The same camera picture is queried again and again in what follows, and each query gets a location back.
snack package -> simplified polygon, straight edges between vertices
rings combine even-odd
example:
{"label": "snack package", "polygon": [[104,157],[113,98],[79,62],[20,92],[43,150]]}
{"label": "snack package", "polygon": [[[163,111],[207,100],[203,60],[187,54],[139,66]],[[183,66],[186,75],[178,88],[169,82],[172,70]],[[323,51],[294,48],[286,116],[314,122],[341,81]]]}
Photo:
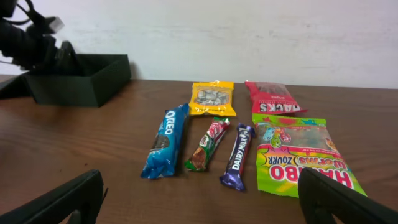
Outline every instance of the snack package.
{"label": "snack package", "polygon": [[244,83],[250,91],[253,113],[284,114],[307,111],[293,99],[285,85],[249,81]]}
{"label": "snack package", "polygon": [[243,164],[249,151],[250,140],[254,137],[254,128],[239,123],[236,129],[238,134],[236,135],[235,145],[225,173],[220,177],[220,182],[227,187],[243,191],[244,185],[241,179]]}
{"label": "snack package", "polygon": [[218,144],[222,140],[229,126],[228,118],[213,118],[210,128],[199,142],[198,148],[189,160],[185,161],[185,167],[190,171],[205,171]]}
{"label": "snack package", "polygon": [[324,119],[290,118],[253,114],[257,127],[258,189],[299,197],[297,181],[304,167],[366,195],[351,169],[337,151]]}
{"label": "snack package", "polygon": [[142,178],[156,179],[174,175],[184,122],[188,113],[187,103],[172,110],[166,110],[166,115],[160,124],[154,145],[142,170]]}
{"label": "snack package", "polygon": [[190,114],[236,116],[234,109],[232,109],[233,89],[233,82],[194,83],[191,102],[189,102]]}

red candy bag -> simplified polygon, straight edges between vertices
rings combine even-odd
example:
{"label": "red candy bag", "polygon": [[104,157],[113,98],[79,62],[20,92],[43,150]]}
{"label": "red candy bag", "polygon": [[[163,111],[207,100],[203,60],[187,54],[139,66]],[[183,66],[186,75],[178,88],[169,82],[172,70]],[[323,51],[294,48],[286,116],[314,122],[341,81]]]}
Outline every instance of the red candy bag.
{"label": "red candy bag", "polygon": [[293,99],[285,85],[266,82],[244,82],[250,91],[253,113],[284,114],[306,112]]}

purple wrapper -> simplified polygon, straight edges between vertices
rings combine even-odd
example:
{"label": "purple wrapper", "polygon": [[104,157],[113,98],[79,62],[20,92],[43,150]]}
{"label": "purple wrapper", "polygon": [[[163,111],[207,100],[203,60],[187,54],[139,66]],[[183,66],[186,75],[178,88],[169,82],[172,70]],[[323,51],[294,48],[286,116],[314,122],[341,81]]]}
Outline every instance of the purple wrapper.
{"label": "purple wrapper", "polygon": [[235,145],[229,157],[228,165],[224,175],[220,177],[220,182],[236,190],[245,190],[241,180],[243,172],[243,164],[248,154],[251,138],[254,137],[254,128],[239,123],[238,135],[236,136]]}

green candy bag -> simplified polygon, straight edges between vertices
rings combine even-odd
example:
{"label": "green candy bag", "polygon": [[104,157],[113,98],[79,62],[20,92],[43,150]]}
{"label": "green candy bag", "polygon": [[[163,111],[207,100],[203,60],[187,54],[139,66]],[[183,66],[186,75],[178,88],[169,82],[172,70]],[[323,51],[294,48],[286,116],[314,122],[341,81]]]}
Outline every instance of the green candy bag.
{"label": "green candy bag", "polygon": [[258,189],[299,197],[297,181],[304,167],[312,167],[341,184],[366,195],[337,151],[324,119],[253,114],[257,148]]}
{"label": "green candy bag", "polygon": [[228,118],[213,118],[210,128],[199,142],[191,158],[185,161],[190,171],[203,172],[229,126]]}

white wall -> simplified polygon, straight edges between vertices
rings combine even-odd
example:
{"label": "white wall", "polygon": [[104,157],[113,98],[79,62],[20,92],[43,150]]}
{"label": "white wall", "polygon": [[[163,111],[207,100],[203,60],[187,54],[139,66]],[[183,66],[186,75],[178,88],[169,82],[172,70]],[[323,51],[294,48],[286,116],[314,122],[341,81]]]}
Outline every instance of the white wall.
{"label": "white wall", "polygon": [[127,53],[139,78],[398,88],[397,0],[33,2],[58,40]]}

